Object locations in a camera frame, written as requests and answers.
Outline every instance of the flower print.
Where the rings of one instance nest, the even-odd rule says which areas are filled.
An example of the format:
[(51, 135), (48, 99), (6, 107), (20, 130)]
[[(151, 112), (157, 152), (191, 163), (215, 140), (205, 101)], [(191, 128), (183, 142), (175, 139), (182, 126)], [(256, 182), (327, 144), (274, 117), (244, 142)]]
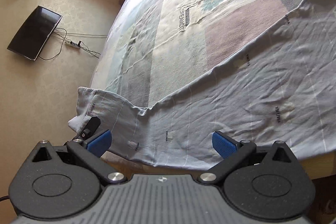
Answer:
[(203, 11), (212, 10), (217, 7), (223, 0), (204, 0), (203, 2)]

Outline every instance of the blue gripper pad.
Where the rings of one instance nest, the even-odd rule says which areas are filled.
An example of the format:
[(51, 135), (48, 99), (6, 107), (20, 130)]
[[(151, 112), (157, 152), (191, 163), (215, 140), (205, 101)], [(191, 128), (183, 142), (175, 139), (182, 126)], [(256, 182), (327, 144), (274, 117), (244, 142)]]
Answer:
[(98, 158), (100, 158), (110, 148), (111, 144), (112, 134), (110, 130), (107, 130), (106, 132), (92, 140), (90, 143), (88, 143), (86, 149)]
[(237, 151), (237, 147), (233, 143), (216, 132), (212, 134), (212, 146), (224, 159)]

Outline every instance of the power strip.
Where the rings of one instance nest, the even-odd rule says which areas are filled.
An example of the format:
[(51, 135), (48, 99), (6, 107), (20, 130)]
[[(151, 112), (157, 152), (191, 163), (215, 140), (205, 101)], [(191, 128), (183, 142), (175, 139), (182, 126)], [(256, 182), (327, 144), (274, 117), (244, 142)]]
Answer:
[(65, 45), (70, 46), (70, 47), (73, 47), (73, 48), (78, 48), (78, 49), (81, 48), (81, 47), (80, 47), (80, 42), (79, 42), (78, 44), (76, 44), (76, 43), (73, 43), (73, 42), (65, 41)]

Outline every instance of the silver bolt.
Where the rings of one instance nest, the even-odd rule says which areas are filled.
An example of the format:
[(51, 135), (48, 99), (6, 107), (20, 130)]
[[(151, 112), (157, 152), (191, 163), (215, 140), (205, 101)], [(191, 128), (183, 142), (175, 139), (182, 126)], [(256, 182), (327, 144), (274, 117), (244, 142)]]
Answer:
[(119, 172), (114, 172), (107, 176), (107, 178), (112, 181), (120, 181), (120, 180), (123, 180), (124, 177), (125, 177), (124, 174), (119, 173)]
[(199, 178), (203, 181), (214, 181), (217, 177), (213, 173), (203, 173), (199, 176)]

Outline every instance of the television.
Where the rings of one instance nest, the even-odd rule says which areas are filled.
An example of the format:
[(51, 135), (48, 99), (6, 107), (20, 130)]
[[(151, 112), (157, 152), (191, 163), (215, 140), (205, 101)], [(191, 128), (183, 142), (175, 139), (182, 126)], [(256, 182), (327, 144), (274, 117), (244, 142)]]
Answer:
[(38, 6), (22, 24), (7, 49), (35, 61), (62, 16)]

